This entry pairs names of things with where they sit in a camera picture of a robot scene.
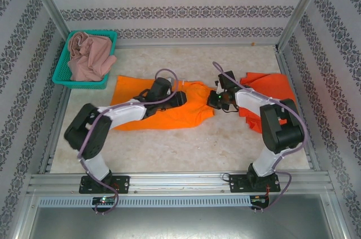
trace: orange t-shirt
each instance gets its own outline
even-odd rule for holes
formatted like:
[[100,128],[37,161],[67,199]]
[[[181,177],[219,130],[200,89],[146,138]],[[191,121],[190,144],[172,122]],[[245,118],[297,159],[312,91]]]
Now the orange t-shirt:
[[[140,79],[118,76],[111,105],[124,103],[139,95],[143,90],[151,88],[154,79]],[[186,93],[187,102],[181,107],[158,110],[156,114],[141,121],[128,122],[115,127],[118,130],[130,131],[141,129],[180,129],[198,126],[212,116],[213,108],[207,106],[207,98],[211,88],[202,82],[179,81],[178,90]]]
[[[290,98],[296,102],[287,76],[284,74],[247,73],[246,77],[241,78],[240,83],[242,85],[248,85],[255,91],[266,96],[280,100]],[[239,108],[239,116],[246,118],[246,123],[249,125],[249,128],[258,133],[262,133],[260,116],[245,108]]]

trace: pink towel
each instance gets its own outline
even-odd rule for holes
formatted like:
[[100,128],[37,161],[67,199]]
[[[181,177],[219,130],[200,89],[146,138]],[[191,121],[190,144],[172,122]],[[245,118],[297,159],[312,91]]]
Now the pink towel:
[[117,60],[115,56],[109,56],[111,48],[112,41],[108,37],[75,33],[68,43],[71,80],[101,81]]

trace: plastic basket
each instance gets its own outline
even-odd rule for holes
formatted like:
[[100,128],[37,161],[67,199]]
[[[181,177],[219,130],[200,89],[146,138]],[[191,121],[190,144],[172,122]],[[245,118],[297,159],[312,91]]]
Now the plastic basket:
[[107,87],[109,73],[106,74],[101,81],[91,82],[91,81],[71,81],[70,77],[72,76],[72,72],[68,67],[68,61],[70,61],[70,52],[68,50],[68,42],[70,38],[75,34],[75,32],[86,32],[92,35],[106,36],[109,37],[112,41],[112,48],[110,51],[110,55],[114,54],[115,44],[117,41],[117,33],[108,31],[108,30],[74,30],[72,31],[65,43],[63,48],[63,52],[61,52],[59,62],[55,68],[54,75],[52,76],[52,81],[55,84],[62,84],[68,88],[87,88],[87,89],[97,89],[103,90]]

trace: patterned wallpaper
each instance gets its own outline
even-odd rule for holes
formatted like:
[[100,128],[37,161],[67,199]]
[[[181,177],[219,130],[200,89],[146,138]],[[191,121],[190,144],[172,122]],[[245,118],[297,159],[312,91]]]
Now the patterned wallpaper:
[[38,173],[62,86],[51,81],[64,41],[41,0],[0,0],[0,238]]
[[312,0],[283,50],[320,166],[361,237],[361,0]]
[[54,0],[70,30],[112,29],[120,45],[276,44],[299,0]]

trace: mounting plate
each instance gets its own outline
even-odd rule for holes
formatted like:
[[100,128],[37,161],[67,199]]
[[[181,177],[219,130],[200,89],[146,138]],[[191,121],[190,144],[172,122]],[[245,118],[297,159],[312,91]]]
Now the mounting plate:
[[[129,190],[129,176],[112,176],[111,183],[109,184],[119,194],[128,194]],[[83,176],[79,186],[80,194],[112,194],[113,192],[99,185],[89,176]]]
[[267,185],[270,187],[270,192],[280,192],[281,187],[276,174],[272,174],[269,177],[265,185],[252,187],[246,174],[232,174],[229,175],[231,193],[259,193],[266,192]]

